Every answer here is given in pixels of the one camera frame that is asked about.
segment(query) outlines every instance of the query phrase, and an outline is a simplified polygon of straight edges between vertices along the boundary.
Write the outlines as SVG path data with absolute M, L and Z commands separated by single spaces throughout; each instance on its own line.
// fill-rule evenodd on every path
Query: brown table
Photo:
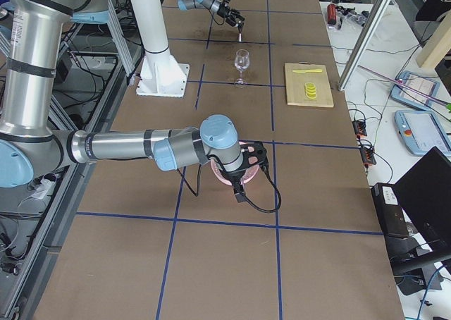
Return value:
M 173 55 L 191 66 L 185 96 L 138 97 L 135 84 L 112 129 L 225 114 L 240 139 L 265 142 L 282 208 L 237 204 L 208 166 L 195 198 L 152 161 L 101 161 L 35 319 L 403 319 L 318 0 L 233 0 L 243 43 L 175 6 L 163 12 Z M 239 48 L 244 89 L 232 85 Z M 327 66 L 333 109 L 286 105 L 283 64 L 300 61 Z M 274 207 L 262 173 L 247 193 Z

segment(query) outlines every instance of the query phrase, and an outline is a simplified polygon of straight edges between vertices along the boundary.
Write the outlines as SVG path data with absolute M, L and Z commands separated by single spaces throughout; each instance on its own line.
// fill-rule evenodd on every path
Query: yellow knife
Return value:
M 323 72 L 321 68 L 310 68 L 306 70 L 293 70 L 294 73 L 320 73 Z

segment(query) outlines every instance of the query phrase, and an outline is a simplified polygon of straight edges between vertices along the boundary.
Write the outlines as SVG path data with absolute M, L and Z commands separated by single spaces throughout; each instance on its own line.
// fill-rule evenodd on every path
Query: wine glass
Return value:
M 246 86 L 246 82 L 242 77 L 243 71 L 249 68 L 249 51 L 240 49 L 235 56 L 235 67 L 240 72 L 240 77 L 235 81 L 236 87 Z

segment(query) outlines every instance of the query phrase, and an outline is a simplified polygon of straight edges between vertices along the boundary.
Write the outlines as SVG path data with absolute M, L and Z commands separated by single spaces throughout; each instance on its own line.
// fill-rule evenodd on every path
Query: blue cable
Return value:
M 429 288 L 431 287 L 432 282 L 435 279 L 435 277 L 438 275 L 438 272 L 444 267 L 445 267 L 445 265 L 442 265 L 438 269 L 436 269 L 434 274 L 431 276 L 431 279 L 429 279 L 428 285 L 426 286 L 426 290 L 424 291 L 423 299 L 421 299 L 421 304 L 420 304 L 420 309 L 418 310 L 418 315 L 416 316 L 415 320 L 420 320 L 421 310 L 423 309 L 424 302 L 426 301 L 426 296 L 428 294 Z

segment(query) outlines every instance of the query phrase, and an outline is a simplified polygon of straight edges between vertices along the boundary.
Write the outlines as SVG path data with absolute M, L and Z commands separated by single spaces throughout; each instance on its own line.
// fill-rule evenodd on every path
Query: computer screen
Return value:
M 396 182 L 393 192 L 432 250 L 451 247 L 451 162 L 437 147 Z M 443 264 L 451 273 L 451 259 Z

